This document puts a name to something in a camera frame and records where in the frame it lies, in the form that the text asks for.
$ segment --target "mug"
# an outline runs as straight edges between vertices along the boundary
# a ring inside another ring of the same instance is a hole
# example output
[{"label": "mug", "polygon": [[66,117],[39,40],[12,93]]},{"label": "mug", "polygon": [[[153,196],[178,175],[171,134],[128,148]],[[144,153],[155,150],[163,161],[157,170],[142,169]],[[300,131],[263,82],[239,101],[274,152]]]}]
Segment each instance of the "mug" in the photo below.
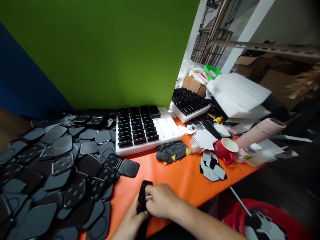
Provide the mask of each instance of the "mug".
[{"label": "mug", "polygon": [[234,153],[238,151],[238,145],[229,138],[222,138],[214,145],[214,153],[227,165],[233,163]]}]

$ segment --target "table surface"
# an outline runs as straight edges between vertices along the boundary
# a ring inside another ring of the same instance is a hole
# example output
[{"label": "table surface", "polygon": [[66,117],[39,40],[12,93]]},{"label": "table surface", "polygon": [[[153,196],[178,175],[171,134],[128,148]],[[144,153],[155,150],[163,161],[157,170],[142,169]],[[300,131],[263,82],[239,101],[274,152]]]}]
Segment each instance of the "table surface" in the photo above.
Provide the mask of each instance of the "table surface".
[{"label": "table surface", "polygon": [[[174,118],[174,121],[177,125],[184,126],[178,118]],[[190,139],[191,135],[183,135],[181,140],[190,147]],[[220,166],[226,171],[227,179],[211,182],[199,170],[202,154],[194,153],[186,156],[181,161],[175,161],[167,166],[164,166],[162,161],[156,159],[156,149],[133,154],[126,158],[138,162],[140,169],[135,178],[122,176],[114,185],[113,197],[110,201],[111,219],[107,239],[112,237],[126,209],[139,193],[143,180],[151,181],[153,185],[166,183],[177,196],[188,201],[193,206],[199,207],[226,188],[258,170],[258,168],[236,162],[231,165],[225,165],[219,159]],[[147,237],[160,231],[169,223],[169,220],[152,217],[148,225]],[[85,240],[85,237],[86,232],[81,234],[80,240]]]}]

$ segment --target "cardboard box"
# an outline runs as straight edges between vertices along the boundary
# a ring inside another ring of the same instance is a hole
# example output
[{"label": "cardboard box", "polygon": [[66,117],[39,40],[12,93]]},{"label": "cardboard box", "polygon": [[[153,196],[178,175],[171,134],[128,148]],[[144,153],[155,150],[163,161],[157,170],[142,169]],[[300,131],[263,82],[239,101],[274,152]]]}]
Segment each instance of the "cardboard box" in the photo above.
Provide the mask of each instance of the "cardboard box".
[{"label": "cardboard box", "polygon": [[301,102],[300,99],[288,98],[288,93],[284,93],[285,90],[288,90],[286,86],[290,85],[293,79],[290,75],[270,69],[261,80],[260,85],[272,91],[271,94],[290,111]]},{"label": "cardboard box", "polygon": [[183,80],[183,84],[181,87],[185,87],[186,89],[191,90],[192,92],[197,93],[201,97],[206,97],[206,85],[202,84],[201,82],[195,80],[190,75],[186,75]]},{"label": "cardboard box", "polygon": [[265,53],[260,57],[240,56],[235,64],[237,65],[235,72],[246,78],[256,77],[269,65],[271,68],[276,68],[285,63],[285,61],[275,57],[274,53]]}]

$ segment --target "green wall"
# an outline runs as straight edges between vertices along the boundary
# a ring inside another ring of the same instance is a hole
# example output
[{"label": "green wall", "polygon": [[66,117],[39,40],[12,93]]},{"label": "green wall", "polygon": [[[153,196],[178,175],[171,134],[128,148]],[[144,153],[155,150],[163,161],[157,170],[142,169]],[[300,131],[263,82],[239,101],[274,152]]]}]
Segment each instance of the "green wall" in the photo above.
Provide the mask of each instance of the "green wall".
[{"label": "green wall", "polygon": [[1,0],[0,21],[75,109],[168,107],[198,5]]}]

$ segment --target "hand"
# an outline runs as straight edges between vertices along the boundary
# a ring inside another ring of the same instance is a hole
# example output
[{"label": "hand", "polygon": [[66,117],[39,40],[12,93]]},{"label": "hand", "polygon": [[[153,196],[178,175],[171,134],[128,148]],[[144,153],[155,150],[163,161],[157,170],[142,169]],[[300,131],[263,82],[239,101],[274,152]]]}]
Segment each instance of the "hand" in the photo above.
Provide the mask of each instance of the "hand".
[{"label": "hand", "polygon": [[159,218],[173,220],[183,200],[174,194],[169,185],[147,185],[146,195],[148,194],[152,196],[152,199],[146,203],[147,210],[150,214]]},{"label": "hand", "polygon": [[148,211],[137,214],[138,195],[123,215],[111,240],[135,240],[139,227],[148,218]]}]

